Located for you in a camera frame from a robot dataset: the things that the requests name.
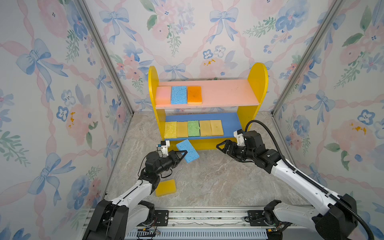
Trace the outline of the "thick yellow sponge front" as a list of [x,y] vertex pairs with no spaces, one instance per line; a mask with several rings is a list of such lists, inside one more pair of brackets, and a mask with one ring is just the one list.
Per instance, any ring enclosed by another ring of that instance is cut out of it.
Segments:
[[177,192],[175,180],[167,180],[160,182],[158,187],[155,190],[155,195],[157,197],[162,197]]

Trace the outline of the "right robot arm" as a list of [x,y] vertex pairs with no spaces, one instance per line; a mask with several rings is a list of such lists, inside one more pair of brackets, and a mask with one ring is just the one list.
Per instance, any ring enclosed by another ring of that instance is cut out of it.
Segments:
[[349,195],[339,196],[294,167],[281,154],[267,149],[255,131],[234,133],[236,141],[225,140],[217,149],[240,163],[253,163],[268,174],[284,181],[310,204],[296,207],[273,200],[265,206],[262,220],[266,224],[299,225],[317,231],[325,240],[347,240],[358,226],[356,201]]

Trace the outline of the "pale yellow sponge underneath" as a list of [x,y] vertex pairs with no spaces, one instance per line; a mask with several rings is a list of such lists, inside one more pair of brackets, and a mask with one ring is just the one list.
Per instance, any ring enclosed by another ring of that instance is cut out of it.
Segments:
[[212,136],[212,128],[210,120],[199,121],[200,124],[200,136],[201,137],[211,137]]

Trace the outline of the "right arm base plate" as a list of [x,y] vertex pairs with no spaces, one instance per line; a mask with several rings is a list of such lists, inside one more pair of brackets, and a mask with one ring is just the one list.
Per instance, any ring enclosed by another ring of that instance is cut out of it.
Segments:
[[281,222],[277,217],[270,212],[264,210],[249,210],[247,216],[244,217],[246,223],[249,223],[251,227],[270,227],[282,229],[285,226],[290,226],[291,223]]

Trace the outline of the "pink orange sponge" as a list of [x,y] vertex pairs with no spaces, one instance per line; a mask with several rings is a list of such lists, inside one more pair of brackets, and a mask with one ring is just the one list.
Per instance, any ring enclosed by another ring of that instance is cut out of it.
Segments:
[[156,105],[170,105],[172,96],[171,86],[160,86],[157,87],[155,102]]

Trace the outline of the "yellow pink blue toy shelf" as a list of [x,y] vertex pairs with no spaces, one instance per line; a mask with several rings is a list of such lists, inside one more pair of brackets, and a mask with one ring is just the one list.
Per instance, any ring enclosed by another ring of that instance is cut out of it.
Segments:
[[[149,94],[157,120],[162,141],[170,141],[170,150],[177,150],[177,144],[184,138],[166,138],[167,122],[220,120],[223,136],[189,137],[188,140],[196,150],[214,150],[225,140],[235,141],[234,132],[244,130],[247,123],[254,120],[267,95],[269,76],[265,64],[252,66],[246,80],[185,81],[160,82],[154,66],[149,68]],[[200,105],[161,105],[160,87],[200,86],[202,88],[202,104]],[[203,114],[176,114],[168,116],[166,110],[175,109],[209,109],[236,107],[236,112],[210,112]]]

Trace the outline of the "right corner aluminium post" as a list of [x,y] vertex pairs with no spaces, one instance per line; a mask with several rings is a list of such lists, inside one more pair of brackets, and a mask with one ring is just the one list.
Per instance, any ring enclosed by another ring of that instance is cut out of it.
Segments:
[[343,0],[337,0],[333,1],[328,12],[325,14],[325,17],[323,18],[323,22],[319,25],[319,28],[314,34],[313,40],[308,45],[306,51],[304,52],[301,61],[298,64],[298,67],[291,75],[291,78],[289,79],[287,85],[282,91],[282,94],[278,98],[277,103],[275,104],[274,108],[271,110],[271,114],[273,117],[275,117],[278,114],[279,109],[282,107],[285,99],[288,97],[289,92],[291,91],[292,87],[295,85],[295,82],[297,81],[298,77],[302,74],[302,72],[305,70],[305,67],[307,63],[312,58],[313,54],[317,50],[320,41],[326,36],[328,29],[331,27],[332,23],[336,19],[340,8],[343,6],[345,1]]

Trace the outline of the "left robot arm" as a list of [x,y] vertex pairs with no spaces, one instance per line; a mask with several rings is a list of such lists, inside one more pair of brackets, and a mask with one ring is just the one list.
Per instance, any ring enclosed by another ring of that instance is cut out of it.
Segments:
[[144,199],[156,190],[162,173],[177,167],[187,153],[186,150],[172,150],[165,155],[159,151],[148,153],[137,182],[113,200],[102,200],[97,204],[83,239],[123,240],[136,226],[153,224],[154,205]]

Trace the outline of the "small yellow sponge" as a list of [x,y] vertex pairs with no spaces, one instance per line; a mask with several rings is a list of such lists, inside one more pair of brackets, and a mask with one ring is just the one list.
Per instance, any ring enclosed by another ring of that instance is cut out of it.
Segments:
[[224,130],[221,120],[210,120],[212,136],[223,136]]

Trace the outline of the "bright yellow cellulose sponge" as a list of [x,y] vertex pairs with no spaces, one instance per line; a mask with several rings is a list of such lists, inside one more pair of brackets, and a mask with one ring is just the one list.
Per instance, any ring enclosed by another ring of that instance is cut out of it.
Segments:
[[165,139],[176,139],[177,138],[177,122],[165,122]]

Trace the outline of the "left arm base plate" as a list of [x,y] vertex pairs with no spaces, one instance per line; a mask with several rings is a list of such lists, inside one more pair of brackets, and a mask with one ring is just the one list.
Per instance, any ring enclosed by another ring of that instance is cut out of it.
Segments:
[[142,223],[145,227],[167,227],[169,222],[168,210],[155,210],[150,213],[148,219]]

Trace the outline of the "corner aluminium post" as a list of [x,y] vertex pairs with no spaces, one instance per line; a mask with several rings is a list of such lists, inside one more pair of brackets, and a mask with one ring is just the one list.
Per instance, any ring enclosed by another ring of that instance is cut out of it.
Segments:
[[282,94],[278,98],[277,103],[275,104],[274,108],[271,110],[271,114],[273,117],[275,117],[278,114],[279,109],[282,107],[285,99],[288,97],[289,92],[291,91],[292,87],[295,85],[295,82],[297,81],[298,77],[302,74],[302,72],[305,70],[305,67],[307,63],[312,58],[313,54],[317,50],[320,41],[326,36],[328,29],[331,27],[332,23],[336,19],[340,8],[343,6],[345,1],[343,0],[337,0],[333,1],[328,12],[325,14],[325,17],[323,18],[323,22],[319,25],[319,28],[314,34],[313,40],[308,45],[306,51],[304,52],[301,61],[298,64],[298,67],[291,75],[291,78],[289,79],[287,85],[282,91]]
[[111,61],[110,56],[109,56],[108,51],[107,51],[107,48],[106,48],[105,44],[103,43],[100,32],[96,26],[96,23],[92,17],[92,14],[91,14],[88,6],[87,6],[86,1],[75,0],[74,3],[76,5],[76,7],[79,9],[81,16],[84,17],[84,21],[85,21],[86,26],[90,28],[91,35],[94,38],[96,47],[98,49],[99,54],[101,55],[102,61],[105,63],[106,68],[108,70],[108,73],[112,77],[112,81],[116,85],[116,87],[118,89],[118,93],[122,97],[122,101],[124,103],[124,106],[127,108],[128,112],[129,112],[129,116],[132,117],[134,115],[134,111],[133,111],[133,109],[129,103],[129,99],[128,99],[128,96],[124,90],[124,86],[121,83],[115,68],[113,67],[112,61]]

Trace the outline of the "blue sponge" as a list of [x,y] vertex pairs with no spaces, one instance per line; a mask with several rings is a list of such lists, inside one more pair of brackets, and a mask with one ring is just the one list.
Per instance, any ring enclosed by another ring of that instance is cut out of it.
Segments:
[[185,160],[187,163],[191,163],[194,160],[197,160],[200,155],[197,153],[193,145],[189,140],[184,140],[178,144],[176,144],[179,151],[187,151],[185,156]]
[[173,86],[171,92],[172,105],[187,104],[187,87],[186,86]]

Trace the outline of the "yellow sponge with green back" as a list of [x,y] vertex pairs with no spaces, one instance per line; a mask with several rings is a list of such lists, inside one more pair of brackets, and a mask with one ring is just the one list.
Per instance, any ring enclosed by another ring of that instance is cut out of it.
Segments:
[[177,122],[177,138],[188,138],[188,122]]

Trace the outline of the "aluminium mounting rail frame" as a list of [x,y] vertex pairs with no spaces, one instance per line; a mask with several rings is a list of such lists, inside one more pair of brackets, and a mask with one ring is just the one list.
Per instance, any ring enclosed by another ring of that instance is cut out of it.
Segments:
[[136,226],[124,240],[320,240],[315,230],[291,224],[282,229],[251,227],[247,208],[158,208],[168,210],[167,227]]

